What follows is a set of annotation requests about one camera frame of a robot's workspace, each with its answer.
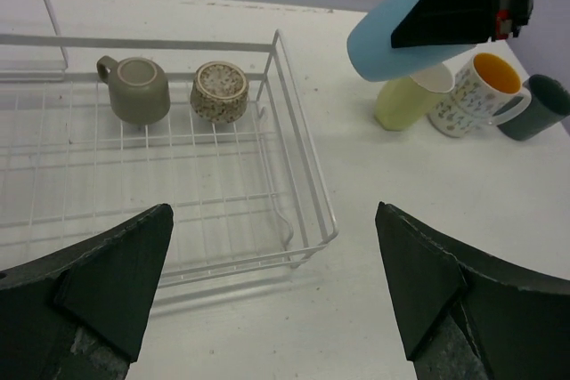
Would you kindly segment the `white patterned orange-inside mug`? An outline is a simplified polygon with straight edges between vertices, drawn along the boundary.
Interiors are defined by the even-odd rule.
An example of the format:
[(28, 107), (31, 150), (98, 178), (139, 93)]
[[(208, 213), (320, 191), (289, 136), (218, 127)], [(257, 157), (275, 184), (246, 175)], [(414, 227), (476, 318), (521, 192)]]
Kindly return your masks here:
[(481, 125), (510, 121), (531, 101), (531, 93), (508, 62), (492, 53), (477, 53), (456, 74), (451, 94), (427, 117), (440, 133), (462, 138)]

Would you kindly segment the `pale yellow mug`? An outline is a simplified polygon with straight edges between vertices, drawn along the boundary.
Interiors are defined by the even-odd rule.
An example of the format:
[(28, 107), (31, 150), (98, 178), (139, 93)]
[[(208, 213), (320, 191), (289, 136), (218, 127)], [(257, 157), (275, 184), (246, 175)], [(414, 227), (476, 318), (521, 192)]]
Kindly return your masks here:
[(388, 131), (403, 131), (443, 100), (455, 78), (443, 63), (386, 82), (379, 91), (374, 118)]

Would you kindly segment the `speckled beige small cup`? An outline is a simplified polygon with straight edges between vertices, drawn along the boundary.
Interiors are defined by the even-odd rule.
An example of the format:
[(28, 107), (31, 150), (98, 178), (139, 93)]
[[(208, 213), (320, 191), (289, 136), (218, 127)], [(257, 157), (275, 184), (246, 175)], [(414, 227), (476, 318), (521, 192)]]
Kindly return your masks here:
[(245, 114), (248, 91), (249, 81), (239, 67), (211, 61), (197, 69), (190, 103), (193, 111), (210, 123), (230, 124)]

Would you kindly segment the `grey small cup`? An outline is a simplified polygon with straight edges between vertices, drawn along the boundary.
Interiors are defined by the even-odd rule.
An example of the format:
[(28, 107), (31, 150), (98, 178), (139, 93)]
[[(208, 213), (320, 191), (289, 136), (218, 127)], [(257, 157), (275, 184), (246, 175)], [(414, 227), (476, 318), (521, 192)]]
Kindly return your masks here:
[(112, 111), (123, 122), (151, 125), (169, 112), (167, 75), (156, 62), (143, 57), (116, 61), (105, 55), (96, 62), (96, 68), (108, 86)]

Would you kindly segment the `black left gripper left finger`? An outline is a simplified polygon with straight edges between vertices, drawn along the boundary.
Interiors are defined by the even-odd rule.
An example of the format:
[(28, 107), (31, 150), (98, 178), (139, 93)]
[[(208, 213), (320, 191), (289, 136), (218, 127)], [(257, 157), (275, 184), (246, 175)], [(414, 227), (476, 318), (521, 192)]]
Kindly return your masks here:
[(123, 379), (138, 360), (174, 212), (159, 204), (1, 272), (3, 379)]

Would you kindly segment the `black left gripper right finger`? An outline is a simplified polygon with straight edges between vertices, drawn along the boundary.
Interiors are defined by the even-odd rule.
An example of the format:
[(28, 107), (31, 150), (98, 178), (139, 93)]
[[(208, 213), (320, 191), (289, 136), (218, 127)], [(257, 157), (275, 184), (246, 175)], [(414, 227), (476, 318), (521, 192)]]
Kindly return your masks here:
[(375, 217), (405, 358), (418, 379), (567, 379), (569, 282), (506, 262), (396, 206)]

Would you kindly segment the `dark teal wave mug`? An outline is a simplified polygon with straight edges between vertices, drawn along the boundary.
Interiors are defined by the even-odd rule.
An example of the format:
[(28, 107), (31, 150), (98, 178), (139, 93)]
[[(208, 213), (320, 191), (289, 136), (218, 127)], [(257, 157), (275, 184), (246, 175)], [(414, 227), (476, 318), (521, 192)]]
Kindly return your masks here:
[(530, 140), (569, 117), (569, 91), (556, 79), (535, 74), (523, 83), (523, 87), (532, 95), (530, 105), (520, 115), (498, 125), (510, 139)]

